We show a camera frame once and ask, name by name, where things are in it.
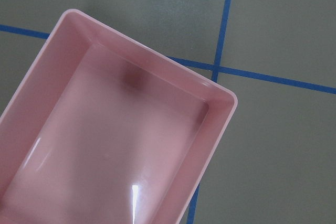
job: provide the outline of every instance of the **tray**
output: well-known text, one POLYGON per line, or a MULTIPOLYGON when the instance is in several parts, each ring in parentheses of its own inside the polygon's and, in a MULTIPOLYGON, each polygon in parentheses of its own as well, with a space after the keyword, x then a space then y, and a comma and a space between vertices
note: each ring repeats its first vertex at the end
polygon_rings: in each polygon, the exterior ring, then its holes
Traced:
POLYGON ((0 223, 178 223, 236 106, 68 10, 0 118, 0 223))

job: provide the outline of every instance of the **gray floor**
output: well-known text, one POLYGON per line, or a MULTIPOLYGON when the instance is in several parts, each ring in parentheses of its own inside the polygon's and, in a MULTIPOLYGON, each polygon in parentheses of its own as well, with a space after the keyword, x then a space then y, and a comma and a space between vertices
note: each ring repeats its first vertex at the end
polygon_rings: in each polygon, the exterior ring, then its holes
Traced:
MULTIPOLYGON (((223 5, 0 0, 0 24, 49 33, 77 8, 167 56, 212 64, 223 5)), ((232 0, 221 66, 336 87, 335 13, 336 0, 232 0)), ((0 32, 0 111, 43 43, 0 32)), ((194 223, 336 223, 336 95, 223 73, 218 83, 239 105, 202 179, 194 223)))

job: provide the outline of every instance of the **gray surface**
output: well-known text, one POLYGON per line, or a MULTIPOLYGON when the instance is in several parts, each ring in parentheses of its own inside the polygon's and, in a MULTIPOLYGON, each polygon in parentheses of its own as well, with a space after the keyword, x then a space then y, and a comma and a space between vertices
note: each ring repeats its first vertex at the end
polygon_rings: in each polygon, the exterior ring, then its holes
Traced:
POLYGON ((238 108, 196 223, 336 223, 336 95, 219 74, 238 108))
MULTIPOLYGON (((223 4, 0 0, 0 24, 48 33, 78 8, 165 55, 212 63, 223 4)), ((335 8, 335 0, 232 0, 222 66, 335 87, 335 8)), ((0 111, 43 43, 0 32, 0 111)), ((202 179, 194 223, 336 223, 336 95, 227 74, 218 81, 239 104, 202 179)))
POLYGON ((232 0, 222 66, 336 87, 336 0, 232 0))
POLYGON ((50 32, 77 8, 169 56, 213 63, 223 0, 0 0, 1 24, 50 32))

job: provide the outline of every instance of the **pink plastic tray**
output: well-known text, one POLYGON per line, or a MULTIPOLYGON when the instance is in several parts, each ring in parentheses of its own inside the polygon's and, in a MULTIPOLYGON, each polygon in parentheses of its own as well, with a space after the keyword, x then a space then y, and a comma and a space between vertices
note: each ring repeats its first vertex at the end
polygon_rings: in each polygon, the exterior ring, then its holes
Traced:
POLYGON ((178 223, 236 105, 66 11, 0 118, 0 223, 178 223))

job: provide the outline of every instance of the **blue tape line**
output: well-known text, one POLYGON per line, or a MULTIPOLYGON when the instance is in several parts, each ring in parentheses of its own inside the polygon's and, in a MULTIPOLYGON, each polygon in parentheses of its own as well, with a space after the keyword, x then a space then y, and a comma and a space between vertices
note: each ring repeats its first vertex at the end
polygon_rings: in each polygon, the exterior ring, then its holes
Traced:
POLYGON ((190 204, 189 204, 189 212, 188 212, 188 218, 187 218, 187 224, 193 224, 194 218, 195 218, 195 211, 196 211, 196 205, 197 205, 197 197, 198 197, 198 190, 200 185, 197 186, 196 191, 191 198, 190 204))
POLYGON ((233 74, 235 76, 242 76, 242 77, 247 77, 247 78, 252 78, 252 79, 257 79, 257 80, 262 80, 262 81, 269 81, 269 82, 294 86, 298 88, 304 88, 304 89, 316 90, 316 91, 330 93, 330 94, 336 94, 336 88, 317 85, 317 84, 303 82, 303 81, 296 81, 296 80, 291 80, 291 79, 286 79, 286 78, 281 78, 281 77, 269 76, 267 74, 254 73, 254 72, 249 72, 249 71, 244 71, 244 70, 239 70, 239 69, 234 69, 234 68, 227 68, 227 67, 219 67, 219 71, 221 73, 233 74))
POLYGON ((201 68, 201 69, 206 69, 206 70, 214 70, 214 65, 207 64, 207 63, 202 63, 198 61, 193 61, 193 60, 185 60, 185 59, 180 59, 180 58, 175 58, 175 57, 168 57, 177 63, 180 63, 184 66, 188 67, 193 67, 193 68, 201 68))
MULTIPOLYGON (((27 29, 22 29, 22 28, 17 28, 17 27, 12 27, 12 26, 5 26, 5 25, 0 25, 0 31, 6 31, 9 33, 21 34, 21 35, 26 35, 26 36, 32 36, 32 37, 41 38, 41 39, 47 39, 49 36, 48 33, 42 33, 39 31, 27 30, 27 29)), ((169 57, 169 58, 187 67, 194 67, 194 68, 200 68, 200 69, 211 70, 211 71, 213 71, 214 68, 216 67, 212 64, 202 63, 202 62, 193 61, 193 60, 186 60, 186 59, 180 59, 180 58, 175 58, 175 57, 169 57)), ((317 85, 317 84, 303 82, 303 81, 296 81, 296 80, 286 79, 282 77, 269 76, 267 74, 255 73, 255 72, 239 70, 239 69, 234 69, 234 68, 227 68, 227 67, 221 67, 221 66, 217 68, 218 68, 218 72, 221 72, 221 73, 227 73, 227 74, 232 74, 235 76, 242 76, 242 77, 257 79, 261 81, 269 81, 269 82, 284 84, 284 85, 298 87, 298 88, 316 90, 316 91, 324 92, 324 93, 336 94, 336 88, 333 88, 333 87, 327 87, 327 86, 317 85)))
POLYGON ((214 65, 215 68, 212 72, 211 80, 217 82, 218 79, 218 67, 221 65, 221 59, 222 59, 222 52, 223 52, 223 46, 224 46, 224 40, 225 40, 225 33, 226 33, 226 27, 227 27, 227 20, 229 18, 229 11, 230 11, 230 4, 231 0, 225 0, 224 7, 223 7, 223 14, 222 14, 222 21, 221 21, 221 27, 219 29, 219 36, 218 36, 218 42, 217 42, 217 48, 216 48, 216 55, 215 55, 215 61, 214 65))
POLYGON ((47 39, 48 36, 49 36, 48 33, 42 33, 40 31, 22 29, 22 28, 18 28, 18 27, 14 27, 14 26, 5 26, 5 25, 1 25, 1 24, 0 24, 0 31, 6 31, 8 33, 21 34, 21 35, 40 38, 40 39, 47 39))

